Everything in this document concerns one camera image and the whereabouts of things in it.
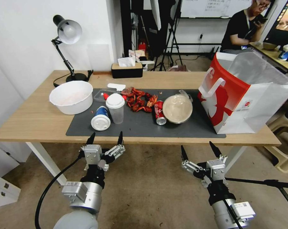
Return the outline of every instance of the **tissue box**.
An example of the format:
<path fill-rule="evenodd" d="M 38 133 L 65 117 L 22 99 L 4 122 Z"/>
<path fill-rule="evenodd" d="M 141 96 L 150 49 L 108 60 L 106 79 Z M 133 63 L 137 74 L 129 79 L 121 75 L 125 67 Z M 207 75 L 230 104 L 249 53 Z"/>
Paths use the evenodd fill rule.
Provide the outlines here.
<path fill-rule="evenodd" d="M 143 66 L 141 63 L 136 63 L 135 66 L 120 67 L 119 64 L 112 64 L 112 77 L 118 78 L 139 78 L 143 76 Z"/>

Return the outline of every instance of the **monitor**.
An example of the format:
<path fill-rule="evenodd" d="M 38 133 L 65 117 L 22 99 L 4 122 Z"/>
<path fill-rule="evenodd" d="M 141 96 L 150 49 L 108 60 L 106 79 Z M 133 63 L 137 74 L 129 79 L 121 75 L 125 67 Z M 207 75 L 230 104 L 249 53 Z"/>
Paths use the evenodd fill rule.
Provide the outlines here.
<path fill-rule="evenodd" d="M 264 42 L 276 45 L 288 44 L 288 1 L 270 29 Z"/>

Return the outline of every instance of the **lanyard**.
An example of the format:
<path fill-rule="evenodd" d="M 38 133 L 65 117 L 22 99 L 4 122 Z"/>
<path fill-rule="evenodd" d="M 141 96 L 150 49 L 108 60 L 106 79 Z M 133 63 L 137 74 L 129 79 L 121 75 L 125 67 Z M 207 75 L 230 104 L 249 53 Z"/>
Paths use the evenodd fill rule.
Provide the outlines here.
<path fill-rule="evenodd" d="M 248 11 L 247 9 L 243 10 L 245 15 L 246 15 L 246 19 L 247 19 L 247 25 L 248 25 L 248 29 L 250 30 L 250 23 L 249 23 L 249 16 L 248 16 Z"/>
<path fill-rule="evenodd" d="M 248 25 L 248 29 L 249 29 L 249 32 L 245 35 L 245 37 L 244 37 L 244 39 L 249 35 L 249 33 L 251 33 L 252 32 L 252 30 L 254 29 L 254 28 L 252 28 L 251 30 L 250 30 L 250 22 L 249 22 L 249 16 L 248 16 L 248 11 L 247 11 L 247 9 L 245 9 L 245 10 L 243 10 L 244 11 L 244 13 L 245 13 L 245 15 L 246 15 L 246 19 L 247 19 L 247 25 Z"/>

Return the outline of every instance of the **desk lamp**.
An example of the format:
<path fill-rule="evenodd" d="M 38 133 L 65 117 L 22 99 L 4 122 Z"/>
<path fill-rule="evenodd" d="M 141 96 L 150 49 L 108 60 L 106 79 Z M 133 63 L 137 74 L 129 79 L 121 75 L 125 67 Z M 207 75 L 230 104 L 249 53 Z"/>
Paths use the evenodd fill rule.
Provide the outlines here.
<path fill-rule="evenodd" d="M 61 43 L 71 45 L 71 44 L 78 42 L 82 34 L 81 26 L 75 21 L 65 20 L 60 15 L 55 15 L 53 17 L 53 22 L 57 26 L 58 36 L 52 40 L 52 43 L 56 47 L 61 58 L 64 60 L 65 65 L 67 66 L 67 68 L 69 69 L 71 73 L 71 75 L 67 77 L 66 82 L 69 82 L 72 80 L 88 81 L 88 78 L 86 77 L 86 75 L 82 73 L 74 73 L 73 66 L 70 64 L 68 60 L 65 59 L 65 57 L 63 56 L 63 54 L 61 53 L 58 47 L 58 45 Z"/>

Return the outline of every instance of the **plastic lid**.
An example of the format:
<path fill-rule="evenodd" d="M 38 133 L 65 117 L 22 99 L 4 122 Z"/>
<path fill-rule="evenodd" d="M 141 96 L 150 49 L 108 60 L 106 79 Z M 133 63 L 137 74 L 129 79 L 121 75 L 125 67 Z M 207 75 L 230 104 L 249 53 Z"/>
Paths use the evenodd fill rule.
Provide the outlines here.
<path fill-rule="evenodd" d="M 170 122 L 182 123 L 189 119 L 193 112 L 191 100 L 182 94 L 168 97 L 163 103 L 163 114 Z"/>
<path fill-rule="evenodd" d="M 99 131 L 108 129 L 110 124 L 111 124 L 110 119 L 102 114 L 94 116 L 91 120 L 91 126 L 93 127 L 93 129 Z"/>
<path fill-rule="evenodd" d="M 113 93 L 106 100 L 106 106 L 110 109 L 118 109 L 124 106 L 125 100 L 124 98 L 117 93 Z"/>

